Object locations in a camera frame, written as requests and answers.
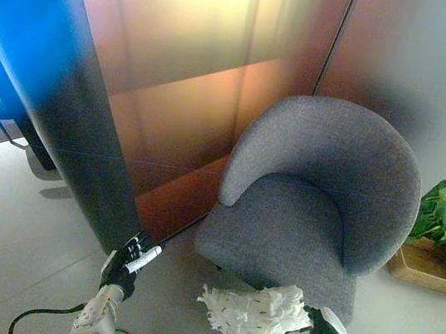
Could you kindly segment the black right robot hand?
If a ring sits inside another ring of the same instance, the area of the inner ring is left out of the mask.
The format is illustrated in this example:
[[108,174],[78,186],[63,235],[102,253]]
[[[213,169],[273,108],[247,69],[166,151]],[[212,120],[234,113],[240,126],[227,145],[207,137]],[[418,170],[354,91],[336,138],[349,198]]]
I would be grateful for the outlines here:
[[349,334],[341,319],[329,307],[318,309],[305,305],[303,309],[311,320],[311,325],[285,331],[285,334]]

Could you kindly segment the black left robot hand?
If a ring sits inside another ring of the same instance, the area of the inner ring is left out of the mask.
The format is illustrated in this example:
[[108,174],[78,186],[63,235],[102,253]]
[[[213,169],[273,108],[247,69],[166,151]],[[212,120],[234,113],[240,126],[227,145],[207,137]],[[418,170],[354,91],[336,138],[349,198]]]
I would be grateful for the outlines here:
[[153,245],[148,235],[138,233],[122,248],[111,252],[101,270],[99,288],[116,285],[128,299],[134,293],[138,271],[162,253],[162,245]]

